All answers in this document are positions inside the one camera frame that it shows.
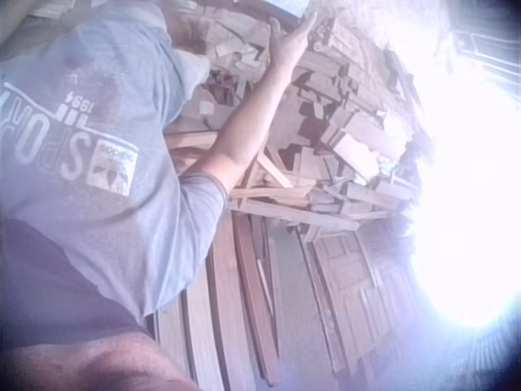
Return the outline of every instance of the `skin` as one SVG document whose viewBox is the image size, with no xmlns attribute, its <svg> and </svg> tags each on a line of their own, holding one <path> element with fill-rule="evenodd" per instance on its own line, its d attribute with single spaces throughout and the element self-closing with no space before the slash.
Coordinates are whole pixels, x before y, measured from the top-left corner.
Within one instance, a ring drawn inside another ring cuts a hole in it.
<svg viewBox="0 0 521 391">
<path fill-rule="evenodd" d="M 268 135 L 293 69 L 308 45 L 315 19 L 316 15 L 308 18 L 289 35 L 283 35 L 280 24 L 271 20 L 271 62 L 265 75 L 190 172 L 213 175 L 228 192 L 235 187 Z M 130 389 L 125 382 L 136 376 L 164 382 L 164 388 L 153 389 L 197 389 L 153 340 L 138 333 L 75 345 L 14 349 L 2 356 L 2 372 L 21 389 Z"/>
</svg>

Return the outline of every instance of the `fingers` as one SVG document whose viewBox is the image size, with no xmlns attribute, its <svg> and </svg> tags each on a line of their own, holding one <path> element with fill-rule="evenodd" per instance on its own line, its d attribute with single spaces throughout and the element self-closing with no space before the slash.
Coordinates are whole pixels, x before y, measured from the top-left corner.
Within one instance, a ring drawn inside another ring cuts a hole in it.
<svg viewBox="0 0 521 391">
<path fill-rule="evenodd" d="M 282 36 L 282 29 L 280 28 L 280 22 L 274 17 L 269 18 L 269 24 L 271 24 L 271 33 L 274 37 L 280 38 Z"/>
<path fill-rule="evenodd" d="M 299 26 L 299 28 L 296 30 L 296 33 L 308 35 L 316 21 L 317 12 L 314 11 L 310 16 L 306 16 L 304 23 Z"/>
</svg>

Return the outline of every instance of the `printed logo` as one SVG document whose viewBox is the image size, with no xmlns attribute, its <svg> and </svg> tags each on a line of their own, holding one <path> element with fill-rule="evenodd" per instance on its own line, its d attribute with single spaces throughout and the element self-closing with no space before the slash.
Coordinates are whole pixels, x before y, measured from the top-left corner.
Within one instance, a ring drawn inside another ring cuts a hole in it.
<svg viewBox="0 0 521 391">
<path fill-rule="evenodd" d="M 88 185 L 128 196 L 138 154 L 128 148 L 98 140 L 86 182 Z"/>
</svg>

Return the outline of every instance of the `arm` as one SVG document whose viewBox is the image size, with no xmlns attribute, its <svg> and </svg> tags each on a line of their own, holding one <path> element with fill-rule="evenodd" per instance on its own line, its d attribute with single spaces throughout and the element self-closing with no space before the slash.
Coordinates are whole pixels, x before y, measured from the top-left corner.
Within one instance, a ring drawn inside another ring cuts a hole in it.
<svg viewBox="0 0 521 391">
<path fill-rule="evenodd" d="M 228 118 L 208 153 L 188 169 L 188 174 L 209 173 L 227 193 L 235 187 L 268 135 L 282 94 L 291 83 L 293 69 L 308 46 L 308 34 L 316 18 L 313 14 L 286 36 L 282 35 L 279 22 L 271 20 L 271 63 L 265 75 Z"/>
</svg>

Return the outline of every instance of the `bright light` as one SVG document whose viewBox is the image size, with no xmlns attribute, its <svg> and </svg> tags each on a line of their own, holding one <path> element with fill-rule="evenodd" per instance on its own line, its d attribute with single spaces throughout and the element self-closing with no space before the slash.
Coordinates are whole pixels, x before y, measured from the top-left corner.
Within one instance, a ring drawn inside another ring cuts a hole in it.
<svg viewBox="0 0 521 391">
<path fill-rule="evenodd" d="M 433 305 L 472 327 L 520 289 L 521 121 L 473 68 L 423 82 L 436 162 L 422 167 L 413 267 Z"/>
</svg>

